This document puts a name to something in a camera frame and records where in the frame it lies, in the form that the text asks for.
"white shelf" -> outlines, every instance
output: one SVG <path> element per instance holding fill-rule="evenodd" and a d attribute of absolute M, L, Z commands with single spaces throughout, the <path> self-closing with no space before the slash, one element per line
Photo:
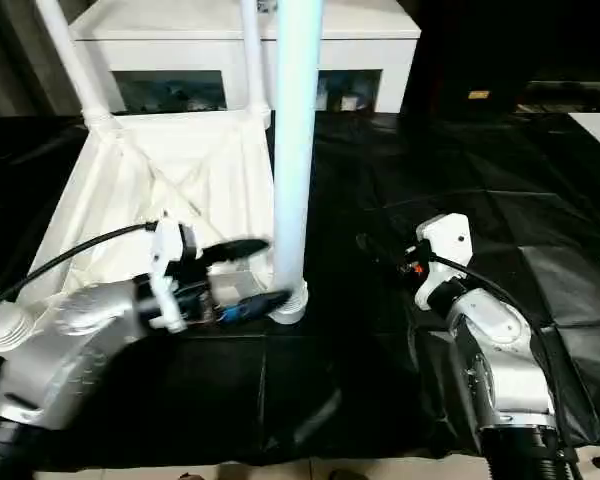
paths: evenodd
<path fill-rule="evenodd" d="M 264 40 L 277 16 L 260 14 Z M 75 40 L 236 40 L 239 0 L 99 0 L 71 26 Z M 324 40 L 417 39 L 420 29 L 395 0 L 325 0 Z"/>

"black plastic sheet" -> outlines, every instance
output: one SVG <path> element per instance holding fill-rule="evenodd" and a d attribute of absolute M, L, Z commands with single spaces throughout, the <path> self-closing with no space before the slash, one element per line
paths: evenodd
<path fill-rule="evenodd" d="M 26 271 L 84 137 L 75 123 L 0 120 L 0 288 Z M 471 266 L 544 322 L 574 440 L 599 443 L 597 141 L 566 116 L 324 114 L 305 319 L 133 345 L 71 428 L 50 435 L 46 468 L 475 452 L 467 401 L 444 380 L 457 373 L 455 347 L 444 335 L 423 339 L 414 325 L 436 319 L 355 243 L 367 232 L 399 252 L 420 222 L 445 212 L 469 216 Z"/>

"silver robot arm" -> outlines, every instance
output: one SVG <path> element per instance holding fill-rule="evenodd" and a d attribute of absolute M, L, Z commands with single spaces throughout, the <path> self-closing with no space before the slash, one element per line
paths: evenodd
<path fill-rule="evenodd" d="M 163 219 L 157 224 L 148 274 L 90 285 L 52 305 L 29 337 L 5 354 L 0 371 L 0 479 L 31 478 L 40 432 L 66 428 L 118 353 L 157 330 L 178 333 L 215 322 L 259 318 L 284 304 L 288 292 L 219 306 L 208 267 L 266 248 L 245 239 L 196 248 L 192 232 Z"/>
<path fill-rule="evenodd" d="M 467 271 L 473 254 L 467 217 L 435 217 L 421 224 L 416 234 L 418 243 L 398 261 L 365 235 L 358 236 L 358 245 L 384 271 L 402 279 L 421 310 L 433 310 L 444 319 L 415 327 L 423 345 L 429 340 L 435 345 L 441 331 L 452 343 L 451 358 L 458 362 L 454 371 L 429 385 L 443 389 L 443 402 L 457 402 L 457 395 L 470 399 L 472 411 L 445 404 L 449 415 L 463 416 L 450 422 L 471 426 L 494 479 L 566 480 L 567 461 L 572 464 L 577 457 L 559 441 L 553 385 L 534 355 L 534 329 L 518 310 L 487 289 L 476 288 L 462 271 Z M 429 358 L 418 362 L 437 364 Z M 424 367 L 423 376 L 437 374 L 444 373 Z M 445 392 L 447 388 L 458 391 L 454 395 Z"/>

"black cable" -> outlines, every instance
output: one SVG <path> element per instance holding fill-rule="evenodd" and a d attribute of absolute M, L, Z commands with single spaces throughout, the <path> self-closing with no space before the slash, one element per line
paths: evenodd
<path fill-rule="evenodd" d="M 518 302 L 515 299 L 515 297 L 513 297 L 513 295 L 511 295 L 507 290 L 502 288 L 493 280 L 488 279 L 484 275 L 481 275 L 480 273 L 468 267 L 465 267 L 460 263 L 454 262 L 453 260 L 449 260 L 448 258 L 440 257 L 435 253 L 431 253 L 429 260 L 432 262 L 442 263 L 443 265 L 451 267 L 454 270 L 458 270 L 459 272 L 462 272 L 467 276 L 474 278 L 478 282 L 482 283 L 485 286 L 485 288 L 489 290 L 492 294 L 496 295 L 497 297 L 500 297 L 501 300 L 505 301 L 513 308 L 518 310 L 523 317 L 529 319 L 529 325 L 531 326 L 531 330 L 533 331 L 533 333 L 538 338 L 540 349 L 542 350 L 542 355 L 547 366 L 545 376 L 547 377 L 547 381 L 551 386 L 551 389 L 553 390 L 553 399 L 556 411 L 556 424 L 558 426 L 560 436 L 562 437 L 562 443 L 567 449 L 575 452 L 575 450 L 573 449 L 573 443 L 571 442 L 571 437 L 569 435 L 569 428 L 566 421 L 564 404 L 562 403 L 561 398 L 562 390 L 560 389 L 559 380 L 556 375 L 556 367 L 553 362 L 553 357 L 549 353 L 549 346 L 547 344 L 547 340 L 544 332 L 542 331 L 542 328 L 539 325 L 537 325 L 536 322 L 533 321 L 533 317 L 529 314 L 528 311 L 526 311 L 526 309 L 520 304 L 520 302 Z M 567 463 L 571 470 L 573 479 L 582 480 L 582 474 L 580 473 L 580 469 L 578 468 L 576 463 L 574 461 L 568 461 Z"/>
<path fill-rule="evenodd" d="M 24 287 L 28 283 L 31 283 L 36 278 L 40 277 L 41 275 L 44 275 L 52 268 L 60 265 L 62 262 L 69 260 L 72 257 L 75 257 L 79 253 L 88 250 L 91 247 L 95 247 L 100 243 L 104 243 L 113 238 L 125 235 L 127 233 L 135 232 L 137 230 L 153 231 L 156 229 L 156 225 L 157 222 L 147 222 L 138 225 L 131 225 L 129 227 L 123 227 L 112 232 L 104 233 L 95 238 L 92 238 L 91 240 L 87 240 L 86 242 L 81 243 L 80 245 L 76 245 L 75 247 L 64 252 L 63 254 L 58 255 L 56 258 L 49 260 L 47 263 L 40 266 L 39 268 L 36 268 L 33 272 L 24 277 L 22 280 L 16 282 L 15 284 L 7 288 L 4 292 L 0 294 L 0 304 L 4 302 L 7 298 L 9 298 L 11 295 L 17 294 L 22 289 L 22 287 Z"/>

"white tube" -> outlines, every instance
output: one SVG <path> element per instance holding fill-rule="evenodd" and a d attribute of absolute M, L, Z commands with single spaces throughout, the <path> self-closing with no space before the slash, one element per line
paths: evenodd
<path fill-rule="evenodd" d="M 26 340 L 33 328 L 33 317 L 15 303 L 0 304 L 0 354 L 13 350 Z"/>
<path fill-rule="evenodd" d="M 82 115 L 87 125 L 106 121 L 110 117 L 109 110 L 104 107 L 104 102 L 98 94 L 93 79 L 78 56 L 71 39 L 69 25 L 58 1 L 36 0 L 36 3 L 60 60 L 82 104 Z"/>
<path fill-rule="evenodd" d="M 274 277 L 293 296 L 272 314 L 290 324 L 308 301 L 302 278 L 323 0 L 280 0 L 275 140 Z"/>
<path fill-rule="evenodd" d="M 258 26 L 257 0 L 241 0 L 242 31 L 244 38 L 245 62 L 247 65 L 247 83 L 249 86 L 249 104 L 247 109 L 264 119 L 265 128 L 271 125 L 271 109 L 264 93 L 262 45 Z"/>

